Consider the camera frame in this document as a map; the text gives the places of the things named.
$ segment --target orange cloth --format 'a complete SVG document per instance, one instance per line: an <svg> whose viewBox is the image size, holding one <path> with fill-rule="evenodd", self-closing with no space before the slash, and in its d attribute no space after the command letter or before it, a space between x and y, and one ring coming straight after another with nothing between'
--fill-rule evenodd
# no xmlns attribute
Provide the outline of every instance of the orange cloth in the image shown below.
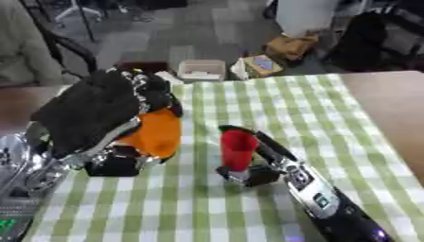
<svg viewBox="0 0 424 242"><path fill-rule="evenodd" d="M180 119L168 109L140 114L139 118L141 128L120 142L161 159L172 156L180 145Z"/></svg>

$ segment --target red cup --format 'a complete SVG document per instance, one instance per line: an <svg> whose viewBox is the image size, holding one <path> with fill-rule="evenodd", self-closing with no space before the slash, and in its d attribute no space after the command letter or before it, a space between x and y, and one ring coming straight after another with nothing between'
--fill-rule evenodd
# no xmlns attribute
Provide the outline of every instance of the red cup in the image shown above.
<svg viewBox="0 0 424 242"><path fill-rule="evenodd" d="M228 166L231 171L246 170L257 146L257 139L251 133L226 131L221 137L222 165Z"/></svg>

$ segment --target clutter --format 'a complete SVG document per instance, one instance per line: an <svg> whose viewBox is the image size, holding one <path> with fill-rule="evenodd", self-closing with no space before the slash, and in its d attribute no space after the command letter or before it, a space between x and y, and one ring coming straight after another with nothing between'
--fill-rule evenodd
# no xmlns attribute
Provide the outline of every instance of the clutter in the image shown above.
<svg viewBox="0 0 424 242"><path fill-rule="evenodd" d="M225 62L222 60L185 60L178 68L178 77L185 83L224 81L225 74Z"/></svg>
<svg viewBox="0 0 424 242"><path fill-rule="evenodd" d="M237 79L249 79L249 74L246 72L246 66L243 58L239 58L237 62L231 66L230 71Z"/></svg>
<svg viewBox="0 0 424 242"><path fill-rule="evenodd" d="M249 78L266 78L278 75L283 68L265 55L243 58Z"/></svg>
<svg viewBox="0 0 424 242"><path fill-rule="evenodd" d="M302 38L281 35L266 44L265 53L274 60L299 61L316 43L318 43L317 33L310 33Z"/></svg>

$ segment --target black glove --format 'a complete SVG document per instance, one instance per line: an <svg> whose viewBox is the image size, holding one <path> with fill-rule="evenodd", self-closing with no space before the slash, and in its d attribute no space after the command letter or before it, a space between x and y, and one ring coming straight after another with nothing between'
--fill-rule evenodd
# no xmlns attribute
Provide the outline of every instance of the black glove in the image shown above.
<svg viewBox="0 0 424 242"><path fill-rule="evenodd" d="M119 72L98 71L50 100L32 114L53 142L55 158L98 144L139 112L132 84Z"/></svg>

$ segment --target green checkered tablecloth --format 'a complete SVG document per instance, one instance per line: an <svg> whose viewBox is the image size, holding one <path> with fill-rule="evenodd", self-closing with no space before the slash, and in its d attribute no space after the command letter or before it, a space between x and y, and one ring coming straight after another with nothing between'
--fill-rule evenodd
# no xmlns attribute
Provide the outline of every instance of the green checkered tablecloth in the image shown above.
<svg viewBox="0 0 424 242"><path fill-rule="evenodd" d="M424 191L336 75L173 88L182 143L136 178L72 172L27 241L324 241L282 182L226 183L218 125L256 128L315 166L397 241L424 241Z"/></svg>

